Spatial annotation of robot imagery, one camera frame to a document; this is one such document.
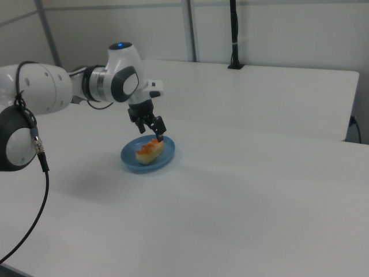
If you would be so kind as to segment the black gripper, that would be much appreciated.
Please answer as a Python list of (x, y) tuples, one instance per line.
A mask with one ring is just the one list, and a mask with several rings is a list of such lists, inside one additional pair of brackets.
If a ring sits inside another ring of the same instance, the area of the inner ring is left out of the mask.
[(139, 104), (129, 104), (129, 117), (135, 123), (141, 134), (145, 133), (145, 124), (155, 133), (158, 142), (163, 141), (163, 135), (167, 131), (161, 116), (153, 114), (154, 105), (152, 100), (145, 100)]

